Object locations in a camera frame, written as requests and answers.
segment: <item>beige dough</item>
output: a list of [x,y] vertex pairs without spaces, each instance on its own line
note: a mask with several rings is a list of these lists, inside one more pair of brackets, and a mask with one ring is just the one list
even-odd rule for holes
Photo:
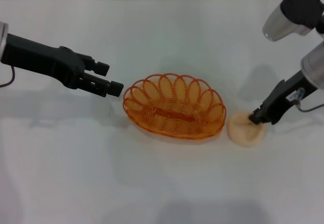
[[252,147],[261,142],[265,135],[265,125],[253,124],[249,120],[251,112],[237,112],[227,123],[227,134],[230,139],[243,147]]

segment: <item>metal cylinder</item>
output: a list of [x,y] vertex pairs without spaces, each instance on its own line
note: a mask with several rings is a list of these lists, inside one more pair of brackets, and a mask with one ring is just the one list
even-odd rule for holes
[[6,47],[8,24],[0,22],[0,61]]
[[301,71],[313,86],[324,89],[324,42],[302,59]]
[[295,24],[286,18],[280,9],[280,5],[272,12],[262,28],[264,36],[271,41],[277,41],[291,33],[305,36],[310,31],[311,29],[304,25]]

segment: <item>cable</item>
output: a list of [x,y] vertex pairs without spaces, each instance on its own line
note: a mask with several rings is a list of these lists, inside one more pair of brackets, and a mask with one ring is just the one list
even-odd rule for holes
[[295,104],[296,105],[296,108],[300,111],[300,112],[303,112],[303,113],[308,113],[308,112],[311,112],[311,111],[313,111],[313,110],[316,110],[316,109],[319,109],[319,108],[321,108],[321,107],[324,107],[324,104],[320,104],[320,105],[318,105],[318,106],[316,106],[316,107],[314,107],[314,108],[311,108],[311,109],[301,109],[300,108],[300,103],[297,103],[297,104]]
[[12,66],[11,70],[12,70],[12,78],[11,78],[11,80],[9,82],[5,83],[5,84],[0,85],[0,88],[5,87],[5,86],[9,86],[10,84],[12,84],[14,82],[15,77],[16,77],[15,67]]

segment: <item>orange wire basket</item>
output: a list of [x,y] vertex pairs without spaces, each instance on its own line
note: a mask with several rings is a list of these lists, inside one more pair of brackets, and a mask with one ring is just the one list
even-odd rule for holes
[[221,97],[205,81],[172,73],[135,82],[124,94],[123,108],[143,129],[178,139],[217,136],[226,118]]

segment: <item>white tabletop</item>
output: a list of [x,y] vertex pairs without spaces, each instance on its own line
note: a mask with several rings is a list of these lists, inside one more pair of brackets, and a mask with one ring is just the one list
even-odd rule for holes
[[[110,65],[125,84],[189,74],[228,114],[254,110],[320,43],[261,28],[278,0],[0,1],[9,32]],[[0,89],[1,224],[307,224],[324,219],[324,110],[291,109],[259,146],[226,130],[199,146],[145,133],[121,99],[17,69]],[[0,83],[11,77],[1,65]],[[317,91],[303,108],[324,102]]]

